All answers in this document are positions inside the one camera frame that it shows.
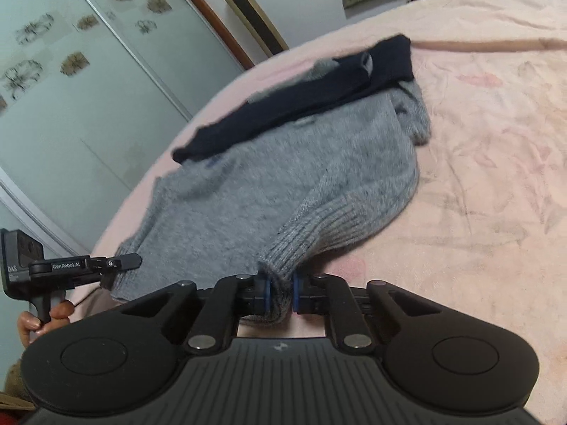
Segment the person's left hand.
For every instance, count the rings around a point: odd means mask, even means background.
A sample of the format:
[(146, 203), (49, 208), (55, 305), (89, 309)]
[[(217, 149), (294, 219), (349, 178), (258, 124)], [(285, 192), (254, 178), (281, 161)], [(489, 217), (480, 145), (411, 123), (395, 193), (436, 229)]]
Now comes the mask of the person's left hand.
[(28, 311), (22, 312), (17, 320), (17, 332), (23, 347), (27, 348), (34, 339), (69, 325), (74, 312), (75, 306), (68, 300), (63, 300), (51, 309), (51, 319), (47, 323), (42, 323)]

